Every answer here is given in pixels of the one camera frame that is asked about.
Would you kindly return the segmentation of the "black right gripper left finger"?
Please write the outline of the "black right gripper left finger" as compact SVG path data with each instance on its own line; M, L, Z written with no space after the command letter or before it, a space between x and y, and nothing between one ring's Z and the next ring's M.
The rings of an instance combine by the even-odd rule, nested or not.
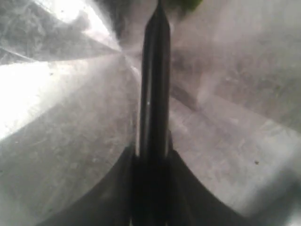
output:
M134 147L122 152L111 170L74 204L42 222L43 226L128 226Z

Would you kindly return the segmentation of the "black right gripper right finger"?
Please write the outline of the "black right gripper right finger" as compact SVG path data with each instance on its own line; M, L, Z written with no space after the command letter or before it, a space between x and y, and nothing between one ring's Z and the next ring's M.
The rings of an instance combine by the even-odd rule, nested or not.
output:
M170 226L248 226L249 221L217 199L172 150L168 156Z

